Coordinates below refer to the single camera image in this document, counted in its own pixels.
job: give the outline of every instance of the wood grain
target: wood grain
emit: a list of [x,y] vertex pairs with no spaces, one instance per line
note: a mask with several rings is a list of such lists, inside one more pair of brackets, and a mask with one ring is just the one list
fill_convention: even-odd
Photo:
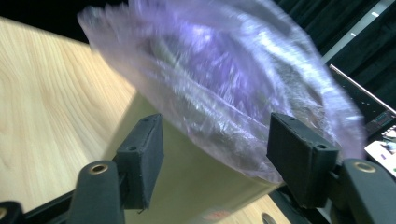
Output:
[[[136,92],[89,46],[0,18],[0,202],[29,211],[74,188]],[[221,223],[289,223],[269,197]]]

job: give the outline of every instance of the purple plastic bag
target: purple plastic bag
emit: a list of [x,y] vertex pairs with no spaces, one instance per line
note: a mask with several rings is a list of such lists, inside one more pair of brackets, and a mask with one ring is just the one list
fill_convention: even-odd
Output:
[[88,7],[78,21],[107,63],[217,160],[273,183],[270,115],[301,120],[363,153],[362,116],[306,33],[265,0],[131,0]]

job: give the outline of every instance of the clear plastic bag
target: clear plastic bag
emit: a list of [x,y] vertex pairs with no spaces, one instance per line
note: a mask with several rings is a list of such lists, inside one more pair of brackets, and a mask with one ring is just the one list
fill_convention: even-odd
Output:
[[245,175],[282,181],[266,158],[271,112],[301,120],[344,158],[362,156],[360,112],[272,1],[130,0],[88,7],[78,21],[170,122]]

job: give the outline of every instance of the wooden surface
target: wooden surface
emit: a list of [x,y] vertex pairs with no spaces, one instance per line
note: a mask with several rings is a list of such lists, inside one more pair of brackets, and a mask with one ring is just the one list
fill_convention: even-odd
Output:
[[[0,202],[25,211],[74,188],[108,158],[135,89],[89,46],[0,18]],[[288,223],[269,197],[221,223]]]

